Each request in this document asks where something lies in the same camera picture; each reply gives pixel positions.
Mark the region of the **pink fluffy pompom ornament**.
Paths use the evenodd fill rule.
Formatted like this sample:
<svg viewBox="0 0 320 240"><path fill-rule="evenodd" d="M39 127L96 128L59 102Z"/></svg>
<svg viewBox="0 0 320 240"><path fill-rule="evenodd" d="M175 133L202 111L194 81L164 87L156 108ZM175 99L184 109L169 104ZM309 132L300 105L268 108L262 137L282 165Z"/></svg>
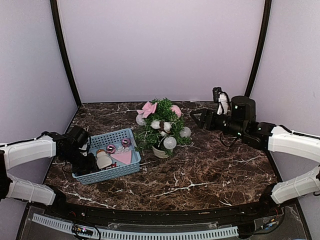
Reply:
<svg viewBox="0 0 320 240"><path fill-rule="evenodd" d="M177 115L178 118L180 118L183 115L181 109L175 104L172 105L170 109Z"/></svg>

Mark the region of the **white cotton boll ornament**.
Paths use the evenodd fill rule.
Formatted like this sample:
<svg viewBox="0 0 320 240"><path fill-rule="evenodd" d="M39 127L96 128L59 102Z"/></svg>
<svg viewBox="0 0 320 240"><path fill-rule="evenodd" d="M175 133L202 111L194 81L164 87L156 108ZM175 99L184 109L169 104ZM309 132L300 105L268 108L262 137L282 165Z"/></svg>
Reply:
<svg viewBox="0 0 320 240"><path fill-rule="evenodd" d="M150 125L154 130L157 130L162 137L171 133L172 124L166 121L154 120Z"/></svg>

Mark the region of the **small green christmas tree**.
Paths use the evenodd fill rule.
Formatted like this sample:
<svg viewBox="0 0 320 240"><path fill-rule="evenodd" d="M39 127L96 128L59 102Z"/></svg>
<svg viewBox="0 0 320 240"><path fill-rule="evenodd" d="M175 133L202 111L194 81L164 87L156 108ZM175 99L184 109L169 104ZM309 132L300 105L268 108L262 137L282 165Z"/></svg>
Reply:
<svg viewBox="0 0 320 240"><path fill-rule="evenodd" d="M191 144L191 130L185 126L184 114L168 98L148 101L136 112L139 128L133 134L135 149L140 153L158 150L168 158L176 147Z"/></svg>

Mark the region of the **white ball string lights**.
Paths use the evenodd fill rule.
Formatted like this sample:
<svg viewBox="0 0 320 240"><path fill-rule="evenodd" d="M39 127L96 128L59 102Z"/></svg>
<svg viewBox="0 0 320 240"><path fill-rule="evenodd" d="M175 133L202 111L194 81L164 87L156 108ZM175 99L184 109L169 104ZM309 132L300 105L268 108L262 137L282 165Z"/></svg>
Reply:
<svg viewBox="0 0 320 240"><path fill-rule="evenodd" d="M169 122L172 125L171 133L161 136L160 133L151 127L154 120ZM136 116L136 123L139 128L134 131L136 149L139 151L155 148L160 151L172 151L177 146L189 145L191 143L191 130L185 126L182 117L171 116L168 119L160 119L158 116L142 118L141 114Z"/></svg>

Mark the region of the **pink fabric bow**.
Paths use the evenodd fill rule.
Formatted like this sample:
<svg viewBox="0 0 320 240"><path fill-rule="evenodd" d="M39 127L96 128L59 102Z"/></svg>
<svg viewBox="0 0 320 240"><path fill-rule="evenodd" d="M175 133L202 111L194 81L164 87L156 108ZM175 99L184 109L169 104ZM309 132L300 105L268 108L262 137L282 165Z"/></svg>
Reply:
<svg viewBox="0 0 320 240"><path fill-rule="evenodd" d="M156 112L158 103L150 103L147 101L142 109L138 109L137 113L142 115L142 118L146 119L149 115L154 114Z"/></svg>

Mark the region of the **pink fabric triangle piece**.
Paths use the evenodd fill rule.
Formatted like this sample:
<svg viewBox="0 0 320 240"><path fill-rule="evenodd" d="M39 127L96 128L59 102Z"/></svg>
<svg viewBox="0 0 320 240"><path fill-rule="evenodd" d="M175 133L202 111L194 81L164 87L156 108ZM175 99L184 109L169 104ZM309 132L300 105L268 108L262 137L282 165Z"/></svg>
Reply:
<svg viewBox="0 0 320 240"><path fill-rule="evenodd" d="M121 153L113 153L110 155L115 161L128 165L132 161L132 150Z"/></svg>

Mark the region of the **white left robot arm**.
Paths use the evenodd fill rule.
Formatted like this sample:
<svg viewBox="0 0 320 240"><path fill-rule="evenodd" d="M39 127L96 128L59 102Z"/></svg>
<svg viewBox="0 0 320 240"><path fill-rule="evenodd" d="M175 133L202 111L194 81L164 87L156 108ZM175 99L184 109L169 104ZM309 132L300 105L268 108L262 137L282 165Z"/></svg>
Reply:
<svg viewBox="0 0 320 240"><path fill-rule="evenodd" d="M91 138L81 127L69 132L44 131L40 136L0 145L0 198L12 198L50 206L60 218L71 213L66 196L56 187L41 184L45 165L53 157L71 164L72 173L85 175L97 170L89 153Z"/></svg>

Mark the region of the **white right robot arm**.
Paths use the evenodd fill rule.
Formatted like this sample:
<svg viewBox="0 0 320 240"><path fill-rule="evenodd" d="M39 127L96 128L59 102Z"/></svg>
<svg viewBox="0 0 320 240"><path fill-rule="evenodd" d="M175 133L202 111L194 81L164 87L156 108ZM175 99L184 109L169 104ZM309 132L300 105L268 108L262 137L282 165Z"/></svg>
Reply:
<svg viewBox="0 0 320 240"><path fill-rule="evenodd" d="M309 194L320 194L320 137L291 130L282 124L258 122L256 102L245 95L232 98L215 87L212 90L217 109L202 108L190 113L201 129L219 131L235 137L251 148L266 153L276 153L301 163L307 162L307 170L291 178L268 185L255 205L255 213L266 217L280 205Z"/></svg>

